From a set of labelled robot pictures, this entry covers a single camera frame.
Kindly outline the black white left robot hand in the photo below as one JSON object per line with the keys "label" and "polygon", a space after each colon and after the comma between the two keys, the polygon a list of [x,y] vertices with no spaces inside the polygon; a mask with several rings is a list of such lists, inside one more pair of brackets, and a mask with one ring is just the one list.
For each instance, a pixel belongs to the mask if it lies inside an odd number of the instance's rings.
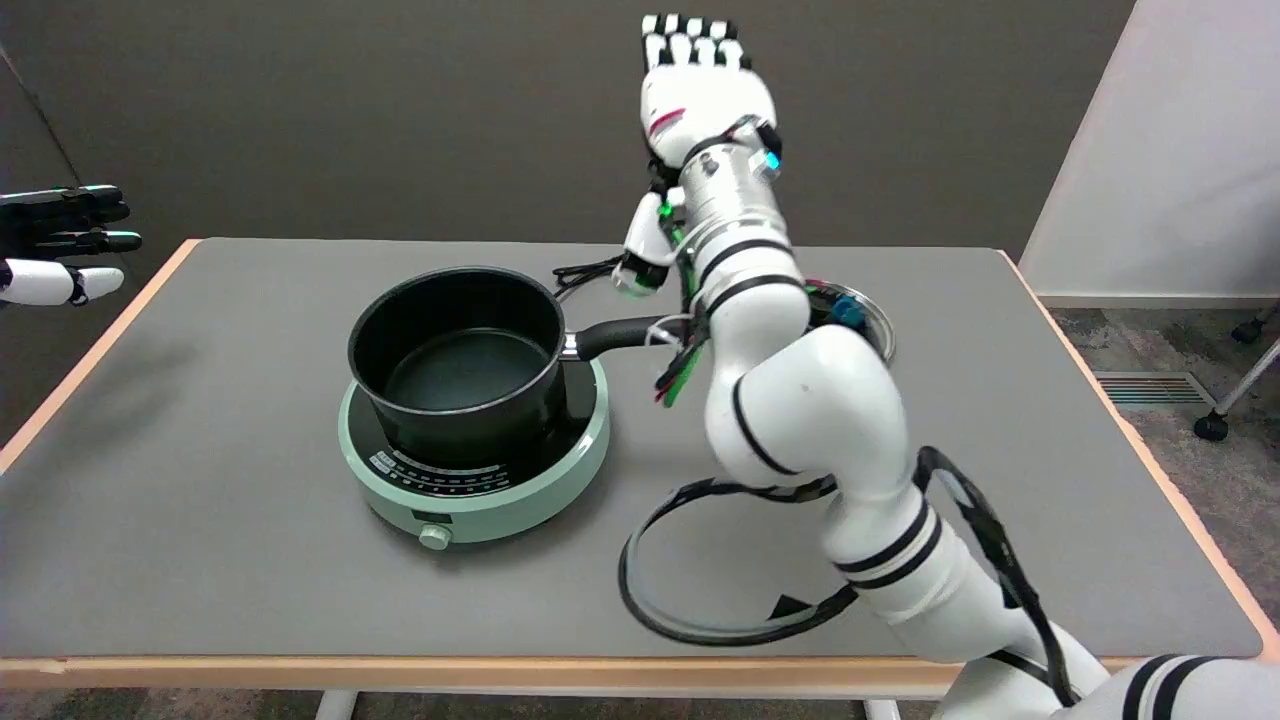
{"label": "black white left robot hand", "polygon": [[133,231],[109,225],[131,215],[114,184],[4,193],[1,299],[8,305],[83,306],[118,291],[116,266],[68,264],[68,258],[122,255],[142,246]]}

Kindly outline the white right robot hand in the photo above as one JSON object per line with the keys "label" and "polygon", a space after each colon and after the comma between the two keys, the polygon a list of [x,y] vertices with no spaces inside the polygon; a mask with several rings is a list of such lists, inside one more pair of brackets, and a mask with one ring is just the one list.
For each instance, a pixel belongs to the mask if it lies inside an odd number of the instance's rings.
{"label": "white right robot hand", "polygon": [[645,14],[640,24],[645,74],[640,124],[649,186],[639,201],[611,278],[625,293],[657,292],[675,265],[680,242],[662,222],[689,159],[717,143],[744,143],[777,173],[782,140],[773,97],[730,20],[680,13]]}

